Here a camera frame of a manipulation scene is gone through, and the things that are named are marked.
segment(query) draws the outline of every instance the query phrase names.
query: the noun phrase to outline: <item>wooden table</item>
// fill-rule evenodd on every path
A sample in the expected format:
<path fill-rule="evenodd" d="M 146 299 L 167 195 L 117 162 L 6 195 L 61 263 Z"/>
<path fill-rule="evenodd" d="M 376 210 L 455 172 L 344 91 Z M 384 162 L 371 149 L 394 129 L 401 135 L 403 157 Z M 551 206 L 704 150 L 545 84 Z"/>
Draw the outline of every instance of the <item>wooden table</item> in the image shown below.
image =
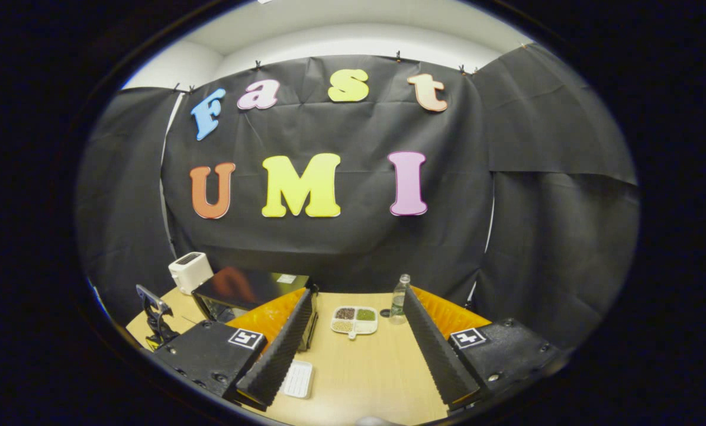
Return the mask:
<path fill-rule="evenodd" d="M 442 404 L 407 323 L 394 325 L 380 317 L 377 332 L 355 340 L 329 328 L 334 310 L 341 305 L 369 306 L 379 312 L 389 308 L 391 298 L 390 293 L 319 293 L 310 350 L 294 358 L 313 365 L 310 397 L 298 399 L 280 391 L 266 412 L 245 408 L 303 426 L 351 426 L 368 415 L 409 425 L 447 417 L 447 405 Z M 174 312 L 174 318 L 164 317 L 174 331 L 182 333 L 204 319 L 191 296 L 177 289 L 161 299 Z M 150 329 L 144 312 L 127 329 L 147 347 L 144 337 Z"/>

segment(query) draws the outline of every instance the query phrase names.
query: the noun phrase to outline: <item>seeds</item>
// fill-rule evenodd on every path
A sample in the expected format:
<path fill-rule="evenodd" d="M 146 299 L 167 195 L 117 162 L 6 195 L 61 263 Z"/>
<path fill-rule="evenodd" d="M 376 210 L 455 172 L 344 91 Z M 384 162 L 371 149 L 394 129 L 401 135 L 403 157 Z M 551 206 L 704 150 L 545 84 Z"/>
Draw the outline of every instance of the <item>seeds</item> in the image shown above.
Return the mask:
<path fill-rule="evenodd" d="M 350 321 L 334 321 L 331 327 L 335 331 L 353 331 L 353 323 Z"/>
<path fill-rule="evenodd" d="M 354 308 L 339 308 L 334 317 L 339 319 L 353 319 L 353 315 L 355 315 Z"/>
<path fill-rule="evenodd" d="M 358 309 L 358 315 L 356 315 L 356 319 L 363 321 L 374 321 L 374 318 L 374 311 L 370 311 L 368 309 Z"/>

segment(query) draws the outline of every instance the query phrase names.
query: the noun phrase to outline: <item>blue letter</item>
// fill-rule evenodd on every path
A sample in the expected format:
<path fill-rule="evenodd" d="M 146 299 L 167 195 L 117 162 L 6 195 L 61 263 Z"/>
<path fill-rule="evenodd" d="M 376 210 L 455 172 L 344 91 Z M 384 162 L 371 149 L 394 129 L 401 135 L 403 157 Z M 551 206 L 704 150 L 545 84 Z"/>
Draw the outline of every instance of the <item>blue letter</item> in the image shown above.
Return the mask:
<path fill-rule="evenodd" d="M 198 124 L 198 140 L 203 140 L 218 126 L 218 120 L 212 120 L 210 116 L 215 117 L 221 113 L 221 103 L 218 100 L 222 99 L 225 94 L 226 90 L 217 89 L 190 111 L 190 114 L 195 116 L 195 123 Z"/>

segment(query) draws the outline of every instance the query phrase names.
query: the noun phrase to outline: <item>plastic bottle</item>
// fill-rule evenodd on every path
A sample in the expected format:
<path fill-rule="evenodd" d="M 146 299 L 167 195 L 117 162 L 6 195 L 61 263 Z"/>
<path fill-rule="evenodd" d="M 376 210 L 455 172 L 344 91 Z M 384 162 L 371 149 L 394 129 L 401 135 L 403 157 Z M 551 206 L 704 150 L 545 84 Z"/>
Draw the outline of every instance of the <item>plastic bottle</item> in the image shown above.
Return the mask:
<path fill-rule="evenodd" d="M 405 322 L 405 313 L 402 311 L 402 303 L 405 302 L 405 292 L 410 285 L 410 275 L 404 273 L 401 275 L 395 291 L 392 292 L 392 308 L 390 309 L 390 322 L 393 324 L 402 324 Z"/>

